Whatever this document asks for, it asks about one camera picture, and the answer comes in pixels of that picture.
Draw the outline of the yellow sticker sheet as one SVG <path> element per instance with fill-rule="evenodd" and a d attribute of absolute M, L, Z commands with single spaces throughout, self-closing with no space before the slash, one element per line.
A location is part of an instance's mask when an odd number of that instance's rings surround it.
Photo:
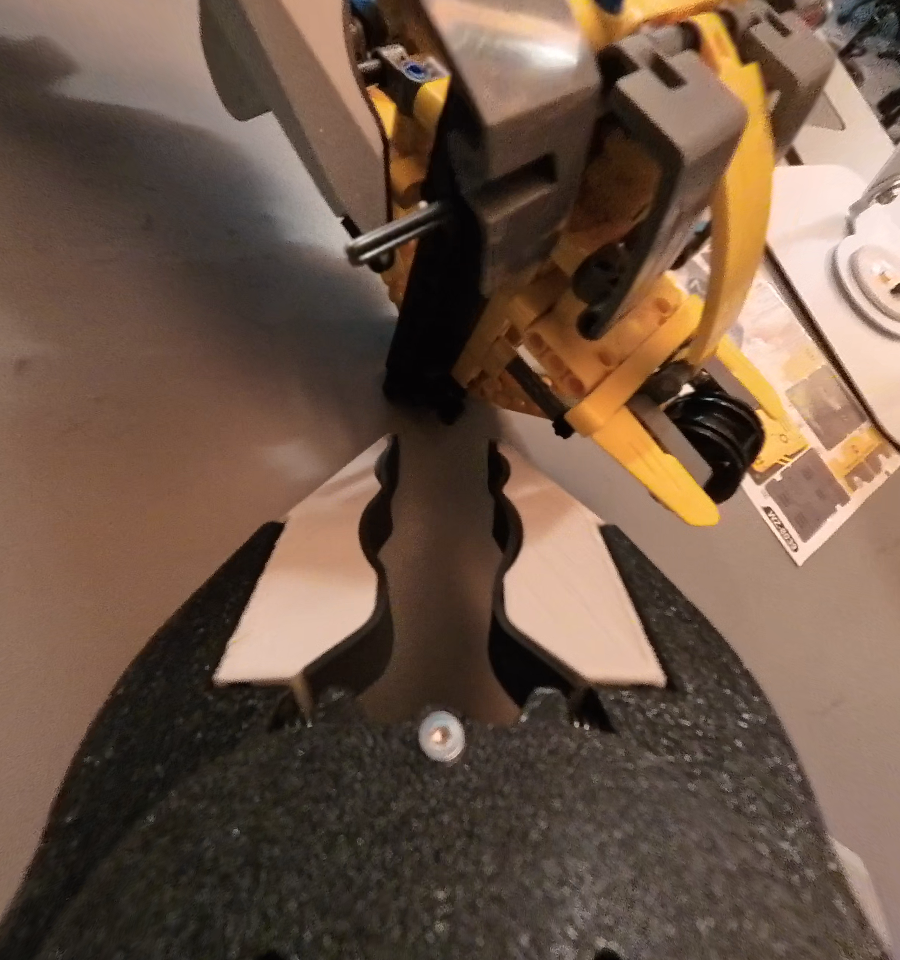
<path fill-rule="evenodd" d="M 900 454 L 872 423 L 844 378 L 780 294 L 757 270 L 720 361 L 770 408 L 766 438 L 742 490 L 801 567 L 900 468 Z"/>

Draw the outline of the yellow toy brick model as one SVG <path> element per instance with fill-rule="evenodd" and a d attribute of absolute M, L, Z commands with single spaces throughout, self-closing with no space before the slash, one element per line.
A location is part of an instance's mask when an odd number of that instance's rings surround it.
<path fill-rule="evenodd" d="M 202 1 L 397 308 L 383 391 L 588 438 L 715 525 L 784 414 L 729 338 L 836 58 L 804 2 Z"/>

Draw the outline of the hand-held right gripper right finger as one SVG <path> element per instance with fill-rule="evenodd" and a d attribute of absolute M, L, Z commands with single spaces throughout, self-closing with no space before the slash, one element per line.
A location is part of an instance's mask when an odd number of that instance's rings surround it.
<path fill-rule="evenodd" d="M 487 455 L 495 575 L 488 653 L 506 695 L 582 702 L 598 690 L 663 690 L 668 678 L 612 558 L 604 522 L 514 447 Z"/>

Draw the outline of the white book stand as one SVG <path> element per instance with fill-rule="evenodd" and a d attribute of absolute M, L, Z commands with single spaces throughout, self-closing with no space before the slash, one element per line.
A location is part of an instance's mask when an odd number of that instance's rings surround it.
<path fill-rule="evenodd" d="M 900 448 L 900 142 L 838 64 L 778 167 L 768 250 L 866 412 Z"/>

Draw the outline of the white paper sheet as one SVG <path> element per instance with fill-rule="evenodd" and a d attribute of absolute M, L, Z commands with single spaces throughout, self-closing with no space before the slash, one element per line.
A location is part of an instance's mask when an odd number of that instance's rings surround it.
<path fill-rule="evenodd" d="M 840 910 L 859 931 L 873 958 L 895 957 L 890 924 L 876 883 L 859 854 L 827 832 L 824 840 L 826 875 L 837 895 Z"/>

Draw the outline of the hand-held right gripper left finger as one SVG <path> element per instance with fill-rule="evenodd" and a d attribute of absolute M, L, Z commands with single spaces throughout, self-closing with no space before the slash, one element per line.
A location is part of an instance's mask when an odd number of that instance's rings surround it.
<path fill-rule="evenodd" d="M 284 687 L 308 710 L 361 695 L 395 646 L 381 552 L 394 533 L 399 439 L 385 435 L 294 506 L 214 671 L 214 685 Z"/>

